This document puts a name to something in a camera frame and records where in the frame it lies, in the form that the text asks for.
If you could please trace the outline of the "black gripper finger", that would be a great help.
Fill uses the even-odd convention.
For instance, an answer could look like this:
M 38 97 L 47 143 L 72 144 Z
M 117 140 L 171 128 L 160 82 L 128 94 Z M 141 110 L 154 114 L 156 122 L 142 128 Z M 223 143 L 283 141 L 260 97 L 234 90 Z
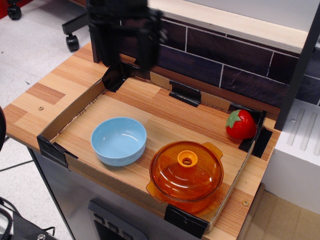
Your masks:
M 149 71 L 158 61 L 160 40 L 150 31 L 140 31 L 137 36 L 138 63 L 143 71 Z
M 112 64 L 120 61 L 118 37 L 114 33 L 113 28 L 104 24 L 101 30 L 102 50 L 101 57 L 105 66 L 109 67 Z

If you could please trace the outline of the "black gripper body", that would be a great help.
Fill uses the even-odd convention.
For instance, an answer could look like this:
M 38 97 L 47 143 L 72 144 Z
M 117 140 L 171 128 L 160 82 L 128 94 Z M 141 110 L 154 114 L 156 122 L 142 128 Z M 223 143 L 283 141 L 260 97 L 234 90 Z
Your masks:
M 99 40 L 117 37 L 146 37 L 163 42 L 163 12 L 147 0 L 90 0 L 87 3 L 90 33 Z

